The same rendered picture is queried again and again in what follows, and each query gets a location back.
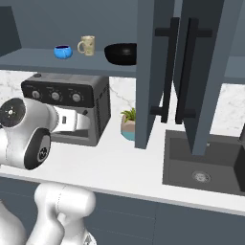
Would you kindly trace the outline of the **beige mug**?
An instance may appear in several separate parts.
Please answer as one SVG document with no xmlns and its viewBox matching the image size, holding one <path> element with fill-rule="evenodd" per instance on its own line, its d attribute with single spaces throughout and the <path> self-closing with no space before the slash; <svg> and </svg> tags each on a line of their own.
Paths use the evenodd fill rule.
<svg viewBox="0 0 245 245">
<path fill-rule="evenodd" d="M 92 56 L 95 53 L 95 37 L 93 35 L 83 36 L 77 45 L 77 49 L 80 54 Z"/>
</svg>

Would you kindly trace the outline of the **grey base cabinets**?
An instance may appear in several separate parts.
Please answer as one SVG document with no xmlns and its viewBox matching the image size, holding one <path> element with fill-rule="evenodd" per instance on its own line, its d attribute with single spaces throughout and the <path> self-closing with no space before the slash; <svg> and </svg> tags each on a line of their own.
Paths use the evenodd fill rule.
<svg viewBox="0 0 245 245">
<path fill-rule="evenodd" d="M 119 177 L 66 183 L 96 194 L 85 222 L 99 245 L 245 245 L 245 197 Z"/>
</svg>

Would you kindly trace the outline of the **grey cabinet door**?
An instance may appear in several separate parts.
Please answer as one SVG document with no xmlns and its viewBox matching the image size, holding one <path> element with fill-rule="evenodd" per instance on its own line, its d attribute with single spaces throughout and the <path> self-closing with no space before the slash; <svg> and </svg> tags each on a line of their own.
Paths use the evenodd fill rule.
<svg viewBox="0 0 245 245">
<path fill-rule="evenodd" d="M 175 0 L 139 0 L 136 67 L 135 147 L 146 149 L 164 91 L 168 36 L 156 36 L 157 28 L 170 28 Z"/>
<path fill-rule="evenodd" d="M 199 28 L 212 30 L 211 37 L 196 39 L 186 103 L 196 116 L 184 118 L 181 123 L 194 155 L 206 150 L 243 3 L 244 0 L 183 0 L 173 79 L 177 101 L 189 19 L 198 18 Z"/>
</svg>

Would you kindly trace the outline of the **blue bowl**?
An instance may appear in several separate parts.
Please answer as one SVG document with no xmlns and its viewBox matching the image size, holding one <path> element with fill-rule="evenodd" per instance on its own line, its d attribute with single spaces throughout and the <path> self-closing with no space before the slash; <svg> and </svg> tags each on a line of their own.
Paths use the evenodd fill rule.
<svg viewBox="0 0 245 245">
<path fill-rule="evenodd" d="M 67 59 L 73 55 L 73 50 L 68 45 L 59 45 L 54 48 L 54 55 L 59 59 Z"/>
</svg>

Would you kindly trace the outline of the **potted green plant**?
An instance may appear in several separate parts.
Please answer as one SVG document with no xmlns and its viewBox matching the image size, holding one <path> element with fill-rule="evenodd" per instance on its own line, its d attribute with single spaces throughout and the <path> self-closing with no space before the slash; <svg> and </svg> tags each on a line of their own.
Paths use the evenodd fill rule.
<svg viewBox="0 0 245 245">
<path fill-rule="evenodd" d="M 121 134 L 128 141 L 135 140 L 135 120 L 136 120 L 135 108 L 122 111 Z"/>
</svg>

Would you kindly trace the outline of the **dark grey sink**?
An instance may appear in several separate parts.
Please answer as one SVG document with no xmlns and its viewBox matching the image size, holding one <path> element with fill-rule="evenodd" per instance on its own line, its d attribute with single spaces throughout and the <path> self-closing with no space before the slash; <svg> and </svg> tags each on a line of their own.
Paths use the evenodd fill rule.
<svg viewBox="0 0 245 245">
<path fill-rule="evenodd" d="M 245 196 L 245 143 L 211 135 L 205 155 L 194 156 L 185 132 L 167 130 L 163 183 Z"/>
</svg>

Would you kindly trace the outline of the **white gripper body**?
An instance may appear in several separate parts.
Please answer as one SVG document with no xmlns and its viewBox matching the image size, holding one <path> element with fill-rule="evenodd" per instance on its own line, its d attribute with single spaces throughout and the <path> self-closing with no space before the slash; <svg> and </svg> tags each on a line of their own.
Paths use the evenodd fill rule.
<svg viewBox="0 0 245 245">
<path fill-rule="evenodd" d="M 76 130 L 88 130 L 90 128 L 91 121 L 88 117 L 88 111 L 84 110 L 82 113 L 77 113 L 77 126 Z"/>
</svg>

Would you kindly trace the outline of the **grey wall cabinet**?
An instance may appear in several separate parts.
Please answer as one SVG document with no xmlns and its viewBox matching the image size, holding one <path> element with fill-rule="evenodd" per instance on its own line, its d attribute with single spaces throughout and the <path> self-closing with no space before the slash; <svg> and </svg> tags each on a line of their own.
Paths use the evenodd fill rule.
<svg viewBox="0 0 245 245">
<path fill-rule="evenodd" d="M 0 70 L 136 78 L 135 66 L 107 61 L 105 46 L 137 44 L 139 0 L 0 0 Z M 174 16 L 182 2 L 175 0 Z M 77 45 L 95 37 L 95 53 L 80 54 Z M 55 46 L 73 55 L 59 59 Z"/>
</svg>

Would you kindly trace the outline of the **black coffee machine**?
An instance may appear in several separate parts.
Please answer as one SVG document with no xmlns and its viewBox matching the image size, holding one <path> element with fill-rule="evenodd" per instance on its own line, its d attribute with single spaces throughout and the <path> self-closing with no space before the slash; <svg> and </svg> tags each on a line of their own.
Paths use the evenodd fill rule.
<svg viewBox="0 0 245 245">
<path fill-rule="evenodd" d="M 52 133 L 52 141 L 72 144 L 98 144 L 111 118 L 109 77 L 41 73 L 24 80 L 25 98 L 48 103 L 61 115 L 61 127 Z M 76 130 L 77 113 L 88 111 L 88 130 Z"/>
</svg>

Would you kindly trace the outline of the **black bowl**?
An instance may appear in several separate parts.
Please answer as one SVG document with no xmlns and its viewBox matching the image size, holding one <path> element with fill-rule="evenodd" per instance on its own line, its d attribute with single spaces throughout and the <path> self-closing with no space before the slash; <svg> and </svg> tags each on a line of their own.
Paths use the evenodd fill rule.
<svg viewBox="0 0 245 245">
<path fill-rule="evenodd" d="M 137 63 L 137 44 L 111 44 L 104 48 L 104 55 L 107 61 L 111 64 L 121 66 L 132 66 Z"/>
</svg>

